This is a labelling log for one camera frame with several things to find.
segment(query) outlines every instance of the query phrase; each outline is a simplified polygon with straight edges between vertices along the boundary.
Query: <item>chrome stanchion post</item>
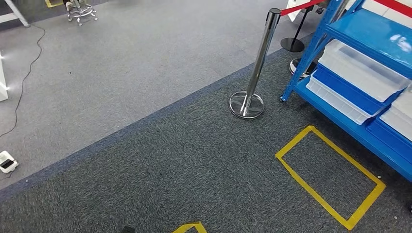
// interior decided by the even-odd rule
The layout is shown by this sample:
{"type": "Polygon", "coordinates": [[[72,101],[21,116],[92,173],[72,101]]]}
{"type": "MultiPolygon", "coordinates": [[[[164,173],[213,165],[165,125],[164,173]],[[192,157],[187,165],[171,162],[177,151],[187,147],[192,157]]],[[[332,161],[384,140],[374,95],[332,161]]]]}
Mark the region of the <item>chrome stanchion post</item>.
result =
{"type": "Polygon", "coordinates": [[[230,97],[229,106],[232,113],[243,119],[255,119],[262,114],[264,105],[260,96],[255,94],[256,84],[258,83],[260,72],[262,71],[266,53],[269,49],[275,28],[280,18],[280,10],[272,8],[269,10],[266,17],[265,31],[263,33],[262,42],[257,53],[255,68],[253,69],[252,77],[249,81],[247,91],[239,91],[230,97]]]}

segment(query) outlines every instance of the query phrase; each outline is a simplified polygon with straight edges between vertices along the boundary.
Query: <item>black cable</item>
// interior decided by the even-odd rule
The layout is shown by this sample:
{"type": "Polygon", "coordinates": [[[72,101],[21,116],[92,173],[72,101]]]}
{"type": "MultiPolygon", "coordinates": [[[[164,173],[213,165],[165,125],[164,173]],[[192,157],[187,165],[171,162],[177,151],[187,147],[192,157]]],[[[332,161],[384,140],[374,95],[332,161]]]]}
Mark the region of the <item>black cable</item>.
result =
{"type": "Polygon", "coordinates": [[[2,180],[5,180],[5,179],[8,179],[8,178],[12,177],[12,174],[13,174],[13,172],[14,172],[14,171],[15,171],[15,170],[11,171],[9,176],[6,176],[6,177],[2,178],[0,181],[2,181],[2,180]]]}
{"type": "Polygon", "coordinates": [[[3,137],[4,135],[10,133],[11,131],[13,131],[13,129],[14,129],[14,128],[16,127],[16,125],[17,125],[17,109],[18,109],[18,107],[20,106],[21,98],[23,97],[24,81],[27,79],[27,77],[29,76],[29,74],[32,72],[32,65],[33,65],[33,63],[35,63],[35,62],[40,58],[41,52],[43,51],[43,49],[42,49],[42,47],[40,46],[39,42],[40,42],[40,40],[44,37],[44,35],[46,34],[46,30],[45,30],[44,28],[39,27],[39,26],[36,26],[36,25],[34,25],[34,24],[32,24],[32,26],[35,27],[35,28],[38,28],[38,29],[43,30],[43,35],[37,40],[37,46],[40,48],[40,52],[39,52],[39,55],[36,57],[36,59],[34,59],[34,60],[30,63],[29,72],[27,73],[26,77],[24,77],[24,79],[21,81],[21,94],[20,94],[20,98],[18,99],[16,109],[15,109],[15,111],[14,111],[14,113],[15,113],[15,115],[16,115],[16,121],[14,122],[14,126],[11,128],[11,130],[9,130],[9,131],[3,133],[2,135],[0,135],[0,138],[3,137]]]}

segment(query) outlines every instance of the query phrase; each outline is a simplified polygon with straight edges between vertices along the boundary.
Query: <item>blue plastic storage bin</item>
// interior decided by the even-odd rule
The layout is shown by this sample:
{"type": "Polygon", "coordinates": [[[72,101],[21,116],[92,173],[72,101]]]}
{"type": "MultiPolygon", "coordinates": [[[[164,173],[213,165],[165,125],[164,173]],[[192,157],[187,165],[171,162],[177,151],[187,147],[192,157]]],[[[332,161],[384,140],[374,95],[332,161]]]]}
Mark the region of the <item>blue plastic storage bin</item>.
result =
{"type": "Polygon", "coordinates": [[[345,79],[341,78],[339,75],[335,74],[333,71],[320,63],[318,64],[317,71],[313,74],[313,76],[372,116],[383,108],[389,106],[402,92],[398,91],[394,93],[382,103],[355,87],[345,79]]]}
{"type": "Polygon", "coordinates": [[[379,117],[366,126],[366,130],[412,163],[412,142],[380,120],[379,117]]]}

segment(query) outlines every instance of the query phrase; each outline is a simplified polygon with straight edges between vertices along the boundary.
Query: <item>dark gray carpet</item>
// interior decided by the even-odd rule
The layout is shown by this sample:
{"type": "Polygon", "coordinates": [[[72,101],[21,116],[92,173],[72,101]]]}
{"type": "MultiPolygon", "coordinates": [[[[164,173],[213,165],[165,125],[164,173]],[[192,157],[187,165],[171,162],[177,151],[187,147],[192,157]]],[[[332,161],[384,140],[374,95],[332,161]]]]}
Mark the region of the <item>dark gray carpet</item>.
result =
{"type": "MultiPolygon", "coordinates": [[[[408,181],[298,96],[279,102],[298,55],[268,57],[259,119],[238,119],[227,106],[245,89],[248,66],[2,190],[0,232],[117,233],[127,225],[170,233],[195,221],[208,233],[346,232],[275,158],[308,125],[387,185],[353,231],[411,232],[408,181]]],[[[285,161],[343,216],[373,187],[314,135],[285,161]]]]}

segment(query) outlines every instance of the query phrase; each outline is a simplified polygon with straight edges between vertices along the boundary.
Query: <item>blue shelving rack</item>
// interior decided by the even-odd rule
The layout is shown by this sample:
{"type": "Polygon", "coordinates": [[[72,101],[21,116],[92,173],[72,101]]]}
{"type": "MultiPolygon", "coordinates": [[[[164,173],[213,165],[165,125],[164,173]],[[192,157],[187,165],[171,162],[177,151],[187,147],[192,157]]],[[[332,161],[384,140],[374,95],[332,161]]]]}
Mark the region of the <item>blue shelving rack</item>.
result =
{"type": "Polygon", "coordinates": [[[365,124],[356,124],[309,91],[306,88],[309,77],[299,80],[300,74],[305,72],[315,56],[333,38],[344,42],[405,77],[412,79],[412,52],[402,50],[397,43],[391,40],[392,36],[401,35],[412,44],[412,30],[366,9],[362,9],[361,6],[364,0],[357,0],[343,17],[334,20],[336,15],[338,15],[337,12],[342,9],[343,2],[344,0],[332,0],[330,2],[296,72],[280,99],[281,101],[286,101],[292,91],[296,92],[376,156],[409,181],[412,181],[412,164],[409,161],[367,131],[365,124]]]}

